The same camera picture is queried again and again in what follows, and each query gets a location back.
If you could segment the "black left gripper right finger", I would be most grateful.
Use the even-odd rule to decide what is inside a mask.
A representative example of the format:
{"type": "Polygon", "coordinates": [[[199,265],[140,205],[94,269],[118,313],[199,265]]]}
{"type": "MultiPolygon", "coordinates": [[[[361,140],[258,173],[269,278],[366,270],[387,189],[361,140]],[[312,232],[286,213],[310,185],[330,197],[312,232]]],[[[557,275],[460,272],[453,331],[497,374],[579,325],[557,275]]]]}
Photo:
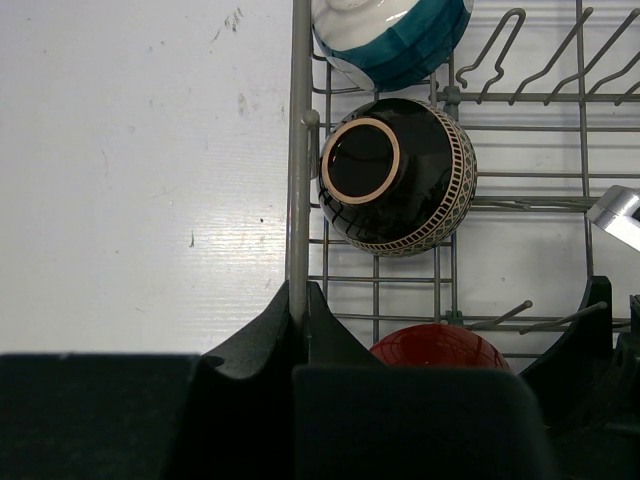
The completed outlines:
{"type": "Polygon", "coordinates": [[[556,479],[531,389],[496,369],[389,367],[307,286],[292,374],[298,479],[556,479]]]}

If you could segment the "brown rimmed cream bowl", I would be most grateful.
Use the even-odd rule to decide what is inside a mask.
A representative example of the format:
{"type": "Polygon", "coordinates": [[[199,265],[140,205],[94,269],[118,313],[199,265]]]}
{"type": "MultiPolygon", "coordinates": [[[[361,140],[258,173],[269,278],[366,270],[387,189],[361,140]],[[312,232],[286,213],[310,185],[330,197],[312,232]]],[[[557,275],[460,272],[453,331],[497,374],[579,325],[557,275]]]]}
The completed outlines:
{"type": "Polygon", "coordinates": [[[426,102],[386,98],[350,112],[325,141],[316,180],[326,220],[355,248],[409,257],[447,239],[475,196],[465,130],[426,102]]]}

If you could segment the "white ceramic bowl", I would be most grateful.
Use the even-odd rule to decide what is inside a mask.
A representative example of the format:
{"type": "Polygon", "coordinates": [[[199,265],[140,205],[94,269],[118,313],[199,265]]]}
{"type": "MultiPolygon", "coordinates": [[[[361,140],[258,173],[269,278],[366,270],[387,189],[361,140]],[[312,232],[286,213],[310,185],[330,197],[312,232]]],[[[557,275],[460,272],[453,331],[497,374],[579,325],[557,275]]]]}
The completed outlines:
{"type": "Polygon", "coordinates": [[[398,330],[375,343],[370,352],[388,366],[511,370],[501,352],[486,339],[447,324],[398,330]]]}

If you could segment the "dark teal white bowl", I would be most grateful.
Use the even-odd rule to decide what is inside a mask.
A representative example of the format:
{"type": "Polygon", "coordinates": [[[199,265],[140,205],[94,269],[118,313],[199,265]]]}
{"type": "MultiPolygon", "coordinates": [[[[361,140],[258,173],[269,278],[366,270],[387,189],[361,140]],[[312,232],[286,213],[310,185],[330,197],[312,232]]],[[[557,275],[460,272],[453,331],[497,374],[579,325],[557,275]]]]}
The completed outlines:
{"type": "Polygon", "coordinates": [[[470,22],[466,0],[319,0],[312,29],[327,62],[372,92],[413,86],[453,53],[470,22]]]}

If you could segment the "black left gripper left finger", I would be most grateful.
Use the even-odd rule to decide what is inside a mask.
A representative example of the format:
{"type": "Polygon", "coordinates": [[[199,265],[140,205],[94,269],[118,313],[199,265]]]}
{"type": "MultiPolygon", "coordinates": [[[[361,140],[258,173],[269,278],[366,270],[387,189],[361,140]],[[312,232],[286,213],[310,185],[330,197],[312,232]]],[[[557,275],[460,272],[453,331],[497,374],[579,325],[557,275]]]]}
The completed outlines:
{"type": "Polygon", "coordinates": [[[5,354],[5,479],[289,479],[289,293],[202,354],[5,354]]]}

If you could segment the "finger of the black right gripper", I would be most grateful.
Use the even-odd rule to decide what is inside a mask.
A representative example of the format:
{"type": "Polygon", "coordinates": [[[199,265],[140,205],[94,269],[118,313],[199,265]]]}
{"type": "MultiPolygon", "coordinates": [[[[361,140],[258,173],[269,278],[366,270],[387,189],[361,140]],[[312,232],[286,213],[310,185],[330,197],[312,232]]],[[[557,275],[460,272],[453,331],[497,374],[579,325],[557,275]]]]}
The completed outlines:
{"type": "Polygon", "coordinates": [[[538,399],[564,478],[636,479],[639,299],[631,299],[631,330],[619,335],[607,277],[588,279],[581,306],[592,313],[573,320],[521,376],[538,399]]]}

